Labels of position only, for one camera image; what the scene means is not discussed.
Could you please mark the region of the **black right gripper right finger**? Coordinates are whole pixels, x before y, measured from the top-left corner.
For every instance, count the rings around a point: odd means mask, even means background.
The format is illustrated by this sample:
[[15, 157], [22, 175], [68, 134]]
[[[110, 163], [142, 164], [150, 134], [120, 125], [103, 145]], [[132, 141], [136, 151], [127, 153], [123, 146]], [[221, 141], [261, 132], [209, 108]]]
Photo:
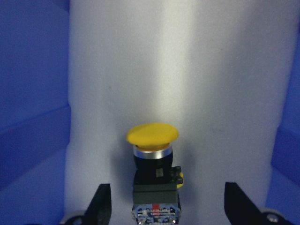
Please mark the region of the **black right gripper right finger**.
[[235, 182], [225, 183], [224, 210], [232, 225], [267, 225], [268, 220]]

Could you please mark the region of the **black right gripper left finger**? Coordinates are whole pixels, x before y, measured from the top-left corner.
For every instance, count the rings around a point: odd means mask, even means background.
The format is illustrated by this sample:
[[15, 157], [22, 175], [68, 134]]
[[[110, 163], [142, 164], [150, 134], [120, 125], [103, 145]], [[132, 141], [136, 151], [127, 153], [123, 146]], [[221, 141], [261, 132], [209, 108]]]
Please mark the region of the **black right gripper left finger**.
[[108, 225], [112, 214], [110, 184], [100, 184], [86, 209], [83, 225]]

